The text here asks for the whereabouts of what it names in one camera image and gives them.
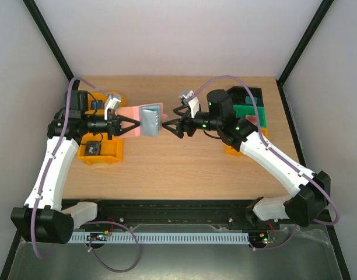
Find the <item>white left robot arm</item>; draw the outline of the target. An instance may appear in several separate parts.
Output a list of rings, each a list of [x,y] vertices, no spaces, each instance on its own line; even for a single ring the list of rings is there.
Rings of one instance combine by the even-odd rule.
[[[72,232],[97,216],[94,202],[62,209],[62,195],[74,157],[87,165],[112,164],[123,159],[121,136],[139,121],[120,115],[124,105],[117,92],[74,90],[48,125],[47,147],[36,183],[22,207],[10,218],[27,242],[65,244]]]

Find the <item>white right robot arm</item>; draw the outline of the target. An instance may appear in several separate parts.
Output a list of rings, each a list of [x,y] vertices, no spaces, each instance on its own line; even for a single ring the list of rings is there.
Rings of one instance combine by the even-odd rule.
[[[219,139],[234,150],[256,161],[287,190],[283,197],[254,200],[246,210],[247,224],[260,228],[266,221],[289,219],[306,227],[327,207],[331,179],[327,173],[315,173],[295,162],[260,134],[260,129],[245,118],[237,117],[233,100],[223,89],[206,96],[208,111],[189,90],[180,96],[182,105],[174,109],[177,119],[166,121],[163,128],[182,138],[196,130],[215,131]]]

